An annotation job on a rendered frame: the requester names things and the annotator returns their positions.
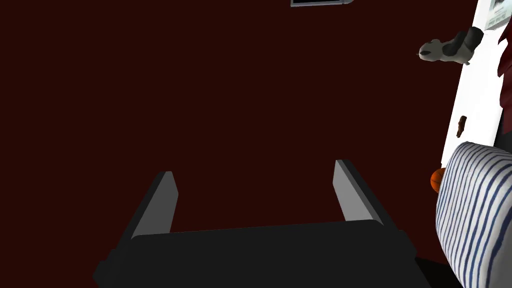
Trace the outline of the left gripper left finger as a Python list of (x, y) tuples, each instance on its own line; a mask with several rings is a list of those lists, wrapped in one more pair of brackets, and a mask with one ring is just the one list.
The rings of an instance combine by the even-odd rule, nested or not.
[(178, 196), (173, 173), (171, 171), (158, 173), (126, 227), (124, 239), (131, 240), (140, 235), (169, 233)]

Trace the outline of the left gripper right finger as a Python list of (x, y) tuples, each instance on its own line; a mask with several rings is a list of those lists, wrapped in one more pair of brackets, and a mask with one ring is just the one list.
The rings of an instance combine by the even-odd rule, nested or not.
[(345, 221), (374, 220), (384, 223), (347, 165), (340, 159), (334, 165), (332, 185)]

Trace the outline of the orange ball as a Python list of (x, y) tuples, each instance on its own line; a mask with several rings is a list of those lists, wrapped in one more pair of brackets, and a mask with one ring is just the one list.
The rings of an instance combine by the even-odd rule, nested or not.
[(436, 169), (430, 177), (430, 185), (436, 193), (439, 193), (440, 191), (445, 169), (445, 167)]

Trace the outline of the black and white toy animal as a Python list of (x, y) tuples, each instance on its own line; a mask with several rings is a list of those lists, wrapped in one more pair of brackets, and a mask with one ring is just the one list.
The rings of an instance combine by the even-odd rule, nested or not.
[(432, 39), (426, 42), (420, 47), (417, 55), (421, 60), (428, 62), (453, 62), (468, 66), (483, 37), (483, 30), (472, 26), (468, 30), (458, 32), (450, 41)]

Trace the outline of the grey framed picture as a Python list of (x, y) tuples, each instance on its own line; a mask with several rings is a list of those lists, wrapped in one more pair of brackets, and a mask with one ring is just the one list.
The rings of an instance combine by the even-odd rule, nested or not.
[(354, 0), (290, 0), (291, 7), (346, 5)]

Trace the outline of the white paper sheet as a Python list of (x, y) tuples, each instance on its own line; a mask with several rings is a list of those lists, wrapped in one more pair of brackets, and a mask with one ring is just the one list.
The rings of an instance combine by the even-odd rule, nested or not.
[(493, 31), (507, 25), (512, 17), (512, 0), (490, 0), (484, 29)]

